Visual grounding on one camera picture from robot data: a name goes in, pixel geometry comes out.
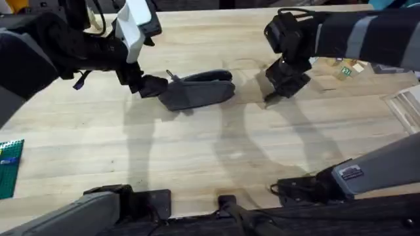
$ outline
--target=wood grain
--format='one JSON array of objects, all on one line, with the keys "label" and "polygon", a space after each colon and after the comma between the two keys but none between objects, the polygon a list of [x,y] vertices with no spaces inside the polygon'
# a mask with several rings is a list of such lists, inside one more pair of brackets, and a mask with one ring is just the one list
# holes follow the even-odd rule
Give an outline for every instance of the wood grain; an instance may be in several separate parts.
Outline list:
[{"label": "wood grain", "polygon": [[163,34],[156,47],[142,49],[142,68],[159,76],[166,69],[179,76],[229,69],[237,91],[223,104],[171,113],[155,98],[131,95],[112,72],[92,73],[79,91],[74,81],[59,80],[40,92],[0,132],[0,140],[26,140],[14,198],[0,201],[0,230],[108,184],[168,188],[174,216],[212,212],[217,195],[227,193],[245,208],[277,207],[266,188],[278,178],[315,173],[407,135],[382,97],[417,84],[412,73],[374,75],[368,68],[339,81],[320,60],[295,98],[266,107],[272,88],[264,70],[278,55],[263,29],[276,11],[159,14]]}]

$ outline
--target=yellow block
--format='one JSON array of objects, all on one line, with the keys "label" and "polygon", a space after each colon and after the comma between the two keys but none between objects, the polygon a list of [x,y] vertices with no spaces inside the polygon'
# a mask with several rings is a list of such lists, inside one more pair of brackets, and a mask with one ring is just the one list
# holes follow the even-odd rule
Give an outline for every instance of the yellow block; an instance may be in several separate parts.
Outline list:
[{"label": "yellow block", "polygon": [[28,0],[6,0],[6,3],[12,9],[13,13],[16,13],[20,9],[28,6]]}]

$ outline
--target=green lego baseplate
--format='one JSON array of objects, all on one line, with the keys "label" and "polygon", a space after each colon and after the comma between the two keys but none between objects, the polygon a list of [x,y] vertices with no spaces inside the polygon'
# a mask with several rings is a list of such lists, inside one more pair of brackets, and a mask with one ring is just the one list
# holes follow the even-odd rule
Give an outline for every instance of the green lego baseplate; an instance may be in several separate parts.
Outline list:
[{"label": "green lego baseplate", "polygon": [[[0,199],[13,197],[23,146],[24,140],[0,142]],[[17,160],[14,163],[2,163],[10,158]]]}]

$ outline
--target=gray robot arm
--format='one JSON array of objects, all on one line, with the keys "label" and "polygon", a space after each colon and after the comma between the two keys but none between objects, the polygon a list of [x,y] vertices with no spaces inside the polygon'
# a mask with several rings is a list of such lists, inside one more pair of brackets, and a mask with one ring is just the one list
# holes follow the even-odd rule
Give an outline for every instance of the gray robot arm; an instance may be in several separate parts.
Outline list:
[{"label": "gray robot arm", "polygon": [[332,176],[348,195],[420,182],[420,133],[337,165]]},{"label": "gray robot arm", "polygon": [[109,191],[91,193],[0,236],[95,236],[113,226],[119,220],[119,216],[118,194]]}]

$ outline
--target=wooden table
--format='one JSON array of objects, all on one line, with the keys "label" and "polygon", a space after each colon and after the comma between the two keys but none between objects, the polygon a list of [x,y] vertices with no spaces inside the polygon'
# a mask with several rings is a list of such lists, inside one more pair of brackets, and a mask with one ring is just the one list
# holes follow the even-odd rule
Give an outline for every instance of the wooden table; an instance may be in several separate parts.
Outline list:
[{"label": "wooden table", "polygon": [[0,230],[109,184],[168,188],[173,216],[212,212],[217,195],[227,193],[246,208],[277,207],[266,189],[278,178],[315,173],[407,135],[382,97],[417,84],[412,73],[374,75],[368,68],[339,81],[318,62],[295,98],[266,108],[263,95],[272,88],[264,69],[278,55],[263,29],[276,11],[159,14],[163,34],[156,47],[143,48],[142,68],[158,76],[229,69],[236,96],[223,104],[171,113],[155,98],[131,95],[112,72],[92,73],[79,91],[75,81],[58,80],[39,93],[0,132],[2,141],[26,140],[14,198],[0,201]]}]

